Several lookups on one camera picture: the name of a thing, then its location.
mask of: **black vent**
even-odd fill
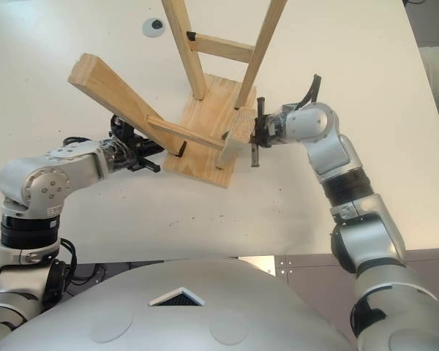
[[[180,293],[169,300],[163,301],[156,306],[201,306],[198,302],[193,301],[189,296]]]

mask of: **wooden frame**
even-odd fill
[[[68,81],[166,149],[165,170],[227,187],[253,133],[253,83],[286,0],[271,0],[255,46],[195,33],[184,0],[162,4],[192,87],[180,125],[162,119],[97,56],[83,54]],[[248,63],[244,81],[204,75],[198,52]]]
[[[251,46],[195,33],[190,28],[190,20],[184,0],[162,0],[185,72],[192,87],[193,96],[196,99],[202,100],[205,95],[205,78],[197,54],[197,52],[201,52],[249,64],[242,81],[241,90],[234,104],[236,109],[244,106],[265,52],[269,47],[271,37],[277,27],[278,20],[285,8],[286,1],[270,1],[257,42],[255,46]]]

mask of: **robotic arm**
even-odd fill
[[[302,143],[331,203],[332,253],[356,274],[350,321],[358,349],[439,350],[439,302],[405,267],[402,236],[353,145],[339,133],[337,114],[319,102],[283,105],[264,116],[259,99],[258,109],[255,145]]]
[[[145,157],[163,151],[113,116],[110,138],[69,137],[43,156],[16,159],[0,172],[0,339],[57,304],[73,271],[57,259],[59,218],[68,195],[121,169],[160,166]]]

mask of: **wooden base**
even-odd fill
[[[205,80],[205,97],[201,101],[193,96],[189,98],[179,124],[199,134],[220,138],[229,130],[233,117],[237,114],[234,103],[241,83],[215,75],[205,75]],[[245,107],[255,104],[256,94],[255,87],[252,87]],[[169,172],[227,188],[235,162],[231,162],[222,170],[216,168],[220,154],[221,151],[187,141],[184,155],[176,157],[168,154],[163,167]]]

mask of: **wooden leg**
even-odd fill
[[[194,51],[245,63],[249,63],[254,52],[252,45],[199,33],[191,32],[189,41],[190,48]]]
[[[84,53],[68,81],[171,154],[179,152],[184,139],[150,125],[148,116],[163,119],[99,57]]]
[[[247,96],[249,95],[252,84],[255,77],[257,77],[258,69],[265,56],[266,49],[269,47],[269,43],[275,28],[277,27],[279,17],[285,8],[287,0],[271,0],[269,9],[266,12],[265,20],[263,21],[262,28],[255,43],[254,53],[250,59],[249,66],[247,67],[246,75],[242,81],[241,90],[237,97],[235,108],[244,106]]]
[[[225,147],[218,157],[218,168],[222,169],[234,162],[240,150],[249,145],[250,135],[255,127],[255,117],[257,117],[257,111],[253,108],[239,108],[226,137]]]
[[[192,94],[194,98],[202,100],[206,92],[205,77],[198,53],[190,49],[187,32],[191,31],[191,28],[184,0],[162,0],[162,5],[189,78]]]
[[[201,145],[208,146],[209,148],[215,148],[217,150],[222,151],[223,148],[225,147],[225,142],[219,138],[202,135],[186,127],[179,126],[178,124],[175,123],[167,122],[163,119],[149,116],[148,123],[150,123],[153,127],[159,130],[162,130],[172,135],[176,135],[178,137],[182,137],[183,139],[186,140],[193,141],[194,143],[199,143]]]

